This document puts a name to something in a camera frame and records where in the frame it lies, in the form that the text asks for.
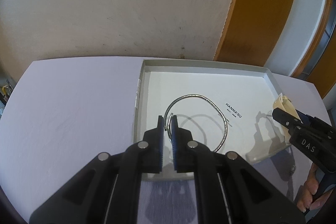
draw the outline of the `table surface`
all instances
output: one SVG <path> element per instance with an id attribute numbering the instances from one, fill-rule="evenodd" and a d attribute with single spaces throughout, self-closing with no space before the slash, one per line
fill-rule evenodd
<path id="1" fill-rule="evenodd" d="M 0 122 L 0 185 L 26 221 L 98 153 L 117 154 L 132 144 L 143 60 L 41 60 L 24 73 Z M 274 77 L 296 109 L 330 124 L 313 84 Z M 293 165 L 296 171 L 290 175 Z M 254 167 L 293 200 L 310 165 L 306 156 L 290 147 Z M 193 180 L 142 182 L 138 223 L 197 223 L 196 214 Z"/>

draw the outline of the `white wall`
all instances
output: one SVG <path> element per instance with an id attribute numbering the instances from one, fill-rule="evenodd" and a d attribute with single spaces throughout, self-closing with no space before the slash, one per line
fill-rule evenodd
<path id="1" fill-rule="evenodd" d="M 325 0 L 294 0 L 285 27 L 265 67 L 290 76 L 305 56 L 318 28 Z"/>
<path id="2" fill-rule="evenodd" d="M 131 55 L 212 60 L 231 0 L 0 0 L 0 62 Z"/>

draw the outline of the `screw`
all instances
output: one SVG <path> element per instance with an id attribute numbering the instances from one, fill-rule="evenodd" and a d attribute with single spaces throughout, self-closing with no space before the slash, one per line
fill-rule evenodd
<path id="1" fill-rule="evenodd" d="M 198 143 L 196 141 L 189 141 L 187 143 L 187 145 L 190 147 L 190 148 L 195 148 L 196 146 L 198 146 Z"/>
<path id="2" fill-rule="evenodd" d="M 290 174 L 290 175 L 293 175 L 294 172 L 295 172 L 295 170 L 296 170 L 296 166 L 293 165 L 292 168 L 291 168 L 290 171 L 289 171 L 289 174 Z"/>
<path id="3" fill-rule="evenodd" d="M 109 154 L 106 152 L 102 152 L 98 155 L 98 160 L 104 161 L 109 158 Z"/>
<path id="4" fill-rule="evenodd" d="M 148 143 L 146 141 L 138 142 L 138 147 L 141 149 L 145 149 L 148 147 Z"/>
<path id="5" fill-rule="evenodd" d="M 235 160 L 238 158 L 238 154 L 236 152 L 230 151 L 226 154 L 227 158 L 230 160 Z"/>

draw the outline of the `beige cloth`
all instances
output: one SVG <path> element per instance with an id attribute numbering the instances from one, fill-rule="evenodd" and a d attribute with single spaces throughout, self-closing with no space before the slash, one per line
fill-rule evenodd
<path id="1" fill-rule="evenodd" d="M 296 117 L 297 119 L 301 120 L 299 115 L 296 112 L 295 107 L 293 106 L 292 102 L 288 99 L 287 96 L 280 94 L 279 97 L 275 100 L 273 103 L 273 109 L 280 108 L 287 113 L 291 114 L 292 116 Z M 285 142 L 286 144 L 289 144 L 289 139 L 291 138 L 291 135 L 288 133 L 288 129 L 282 126 L 283 132 L 285 134 Z"/>

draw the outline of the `human hand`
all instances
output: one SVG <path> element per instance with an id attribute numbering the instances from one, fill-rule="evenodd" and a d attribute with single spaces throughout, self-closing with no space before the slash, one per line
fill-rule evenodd
<path id="1" fill-rule="evenodd" d="M 305 212 L 307 208 L 310 210 L 315 210 L 317 208 L 320 208 L 326 203 L 327 199 L 329 198 L 330 194 L 333 190 L 330 190 L 326 193 L 324 193 L 322 196 L 320 196 L 316 201 L 313 201 L 313 195 L 316 194 L 317 189 L 319 187 L 319 182 L 317 181 L 315 177 L 315 173 L 317 170 L 317 165 L 312 164 L 310 171 L 308 173 L 308 177 L 306 182 L 303 185 L 303 191 L 300 200 L 297 203 L 297 207 L 302 212 Z"/>

